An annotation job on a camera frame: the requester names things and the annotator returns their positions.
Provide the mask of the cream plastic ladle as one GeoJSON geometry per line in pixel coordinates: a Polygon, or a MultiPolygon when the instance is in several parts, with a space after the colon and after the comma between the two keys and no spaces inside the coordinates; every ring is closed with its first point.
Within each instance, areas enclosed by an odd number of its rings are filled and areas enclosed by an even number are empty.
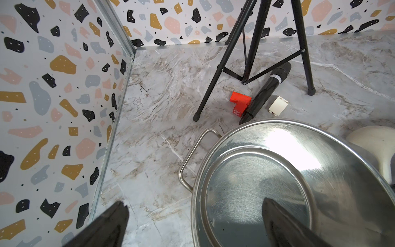
{"type": "Polygon", "coordinates": [[[346,140],[370,152],[385,181],[393,185],[391,161],[395,155],[395,129],[386,126],[368,126],[350,133],[346,140]]]}

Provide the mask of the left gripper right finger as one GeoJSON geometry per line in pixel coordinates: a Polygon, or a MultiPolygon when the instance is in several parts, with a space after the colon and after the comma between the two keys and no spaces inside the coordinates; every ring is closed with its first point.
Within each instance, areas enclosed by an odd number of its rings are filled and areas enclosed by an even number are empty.
{"type": "Polygon", "coordinates": [[[273,247],[330,246],[273,199],[264,199],[262,217],[273,247]]]}

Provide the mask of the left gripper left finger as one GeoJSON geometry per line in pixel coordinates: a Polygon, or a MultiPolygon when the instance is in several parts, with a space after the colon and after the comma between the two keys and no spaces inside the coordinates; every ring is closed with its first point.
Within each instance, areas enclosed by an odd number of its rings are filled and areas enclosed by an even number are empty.
{"type": "Polygon", "coordinates": [[[76,237],[67,247],[121,247],[129,220],[122,201],[115,202],[76,237]]]}

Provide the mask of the stainless steel soup pot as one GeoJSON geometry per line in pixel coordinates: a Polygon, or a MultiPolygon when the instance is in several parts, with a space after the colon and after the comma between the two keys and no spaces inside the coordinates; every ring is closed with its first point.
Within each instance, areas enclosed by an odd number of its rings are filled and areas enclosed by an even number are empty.
{"type": "Polygon", "coordinates": [[[333,247],[392,247],[395,193],[366,149],[287,119],[218,134],[191,194],[196,247],[268,247],[262,208],[280,204],[333,247]]]}

